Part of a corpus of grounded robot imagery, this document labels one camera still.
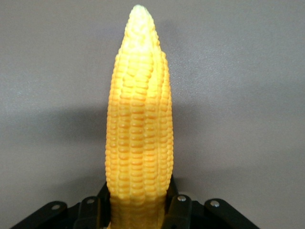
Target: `black plastic bracket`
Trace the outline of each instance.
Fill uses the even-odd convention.
[[[38,209],[11,229],[99,229],[110,222],[110,193],[105,183],[97,196],[67,208],[54,201]],[[222,199],[210,199],[204,205],[179,195],[171,178],[166,196],[161,229],[259,229]]]

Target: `plastic corn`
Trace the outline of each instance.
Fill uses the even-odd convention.
[[[136,5],[115,58],[107,113],[111,229],[158,229],[173,170],[169,70],[153,19]]]

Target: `bolt head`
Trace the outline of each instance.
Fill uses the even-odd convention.
[[[179,201],[181,201],[181,202],[185,202],[185,201],[186,201],[186,197],[185,197],[185,196],[182,196],[182,195],[178,196],[177,199],[178,199]]]
[[[55,204],[51,209],[52,210],[57,210],[57,209],[60,209],[61,206],[59,204]]]
[[[94,199],[91,198],[87,200],[87,204],[92,204],[92,203],[94,203]]]
[[[216,201],[216,200],[212,200],[212,201],[210,202],[210,204],[211,204],[213,207],[215,207],[215,208],[217,208],[217,207],[220,206],[219,202]]]

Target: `yellow corn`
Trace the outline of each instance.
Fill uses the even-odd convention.
[[[115,58],[107,113],[111,229],[158,229],[173,170],[168,64],[147,9],[130,13]]]

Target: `gray background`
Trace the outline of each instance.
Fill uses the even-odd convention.
[[[105,181],[114,57],[132,7],[171,72],[174,175],[263,229],[305,228],[305,2],[0,2],[0,227]]]

